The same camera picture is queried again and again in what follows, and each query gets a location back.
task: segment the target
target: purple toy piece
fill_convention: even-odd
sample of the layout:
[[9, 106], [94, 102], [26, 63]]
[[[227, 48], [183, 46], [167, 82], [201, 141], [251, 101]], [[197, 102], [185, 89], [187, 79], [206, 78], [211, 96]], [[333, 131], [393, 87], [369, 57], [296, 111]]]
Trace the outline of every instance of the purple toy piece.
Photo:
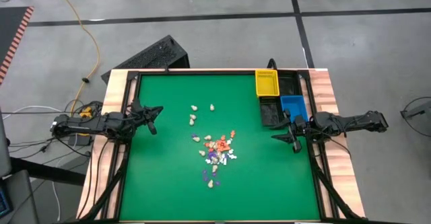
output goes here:
[[208, 159], [211, 160], [212, 157], [217, 157], [217, 153], [215, 153], [213, 151], [211, 153], [208, 153]]

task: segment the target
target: gray floor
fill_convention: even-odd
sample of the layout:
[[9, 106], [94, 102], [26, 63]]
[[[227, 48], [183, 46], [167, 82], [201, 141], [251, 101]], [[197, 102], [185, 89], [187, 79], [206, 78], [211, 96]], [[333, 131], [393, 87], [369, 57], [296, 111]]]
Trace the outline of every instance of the gray floor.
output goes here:
[[[431, 7], [431, 0], [298, 1], [301, 11]], [[290, 0], [71, 2], [86, 20], [293, 11]], [[0, 7], [23, 5], [35, 6], [32, 22], [75, 19], [63, 0], [0, 3]], [[360, 132], [348, 137], [367, 217], [429, 223], [431, 141], [407, 128], [399, 111], [416, 97], [431, 96], [428, 79], [431, 13], [306, 17], [303, 20], [314, 64], [329, 69], [341, 114], [379, 110], [390, 126], [384, 134]], [[279, 67], [306, 67], [292, 17], [109, 24], [88, 26], [88, 29], [100, 45], [102, 66], [84, 90], [81, 99], [85, 102], [103, 100], [106, 86], [99, 79], [101, 73], [167, 34], [189, 53], [191, 66], [195, 68], [264, 67], [270, 57]], [[94, 46], [79, 26], [30, 27], [1, 86], [0, 105], [3, 110], [27, 105], [63, 109], [74, 98], [80, 78], [88, 73], [95, 60]], [[52, 116], [13, 116], [5, 122], [6, 131], [14, 143], [45, 139], [49, 137], [52, 119]], [[413, 124], [431, 134], [429, 128], [419, 126], [422, 120], [415, 119]], [[15, 156], [37, 150], [23, 149]], [[65, 147], [53, 145], [47, 153], [30, 160], [42, 163], [66, 152]], [[71, 155], [66, 161], [75, 157]], [[49, 186], [41, 192], [50, 192]], [[77, 208], [76, 201], [63, 200], [62, 204], [70, 213]], [[42, 208], [40, 212], [45, 218], [42, 223], [57, 218], [56, 208]]]
[[[88, 168], [88, 161], [85, 157], [80, 156], [63, 165], [63, 168], [67, 170], [73, 168], [72, 171], [85, 174]], [[33, 181], [32, 188], [35, 189], [39, 186], [41, 181], [42, 180]], [[74, 220], [81, 197], [82, 187], [55, 183], [55, 189], [61, 203], [60, 223]], [[52, 182], [45, 181], [42, 186], [34, 192], [34, 202], [36, 204], [36, 211], [40, 223], [57, 223], [58, 206], [53, 192]]]

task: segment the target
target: green table surface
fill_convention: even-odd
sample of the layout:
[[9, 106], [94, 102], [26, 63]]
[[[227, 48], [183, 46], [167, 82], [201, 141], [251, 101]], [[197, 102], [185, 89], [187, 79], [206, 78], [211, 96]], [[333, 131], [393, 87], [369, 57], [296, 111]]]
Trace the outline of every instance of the green table surface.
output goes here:
[[[285, 131], [262, 126], [254, 75], [144, 75], [138, 90], [142, 104], [164, 109], [157, 135], [142, 126], [133, 137], [120, 220], [319, 219], [306, 144], [293, 154], [291, 145], [270, 137]], [[197, 116], [194, 126], [189, 114]], [[209, 177], [220, 185], [208, 188], [203, 138], [230, 138], [231, 130], [237, 159], [219, 165]]]

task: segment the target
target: white cable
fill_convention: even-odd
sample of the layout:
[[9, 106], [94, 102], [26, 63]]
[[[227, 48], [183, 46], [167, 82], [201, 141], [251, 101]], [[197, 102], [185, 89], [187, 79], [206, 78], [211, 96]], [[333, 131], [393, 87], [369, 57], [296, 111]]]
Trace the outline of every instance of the white cable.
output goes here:
[[[72, 149], [75, 149], [77, 142], [78, 142], [78, 134], [75, 134], [75, 144], [73, 144]], [[63, 160], [63, 158], [65, 158], [65, 157], [60, 158], [60, 160], [57, 162], [57, 164], [55, 165], [55, 167], [58, 167], [59, 164], [60, 164], [60, 162], [61, 162], [61, 160]], [[61, 207], [60, 207], [59, 196], [57, 195], [57, 191], [55, 190], [55, 184], [54, 184], [54, 182], [53, 182], [53, 191], [54, 191], [55, 198], [57, 199], [57, 208], [59, 209], [59, 215], [57, 216], [57, 222], [59, 222], [60, 219], [61, 219]]]
[[[59, 109], [56, 109], [56, 108], [52, 108], [52, 107], [50, 107], [50, 106], [26, 106], [26, 107], [23, 107], [23, 108], [19, 108], [18, 110], [14, 111], [14, 112], [12, 112], [12, 113], [20, 112], [20, 111], [22, 111], [22, 110], [25, 110], [25, 109], [31, 109], [31, 108], [44, 108], [44, 109], [55, 110], [55, 111], [57, 111], [57, 112], [63, 112], [62, 110], [59, 110]], [[7, 119], [7, 118], [9, 118], [11, 115], [12, 115], [12, 114], [8, 114], [7, 116], [3, 117], [3, 119], [4, 119], [4, 120], [6, 120], [6, 119]]]

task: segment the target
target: black case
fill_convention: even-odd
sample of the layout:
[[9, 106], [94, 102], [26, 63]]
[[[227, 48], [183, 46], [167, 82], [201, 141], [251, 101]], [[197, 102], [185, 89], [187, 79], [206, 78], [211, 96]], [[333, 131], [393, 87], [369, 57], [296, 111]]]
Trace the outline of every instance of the black case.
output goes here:
[[[187, 52], [170, 35], [165, 36], [153, 45], [138, 52], [135, 56], [113, 69], [189, 69]], [[110, 70], [101, 78], [108, 84]]]

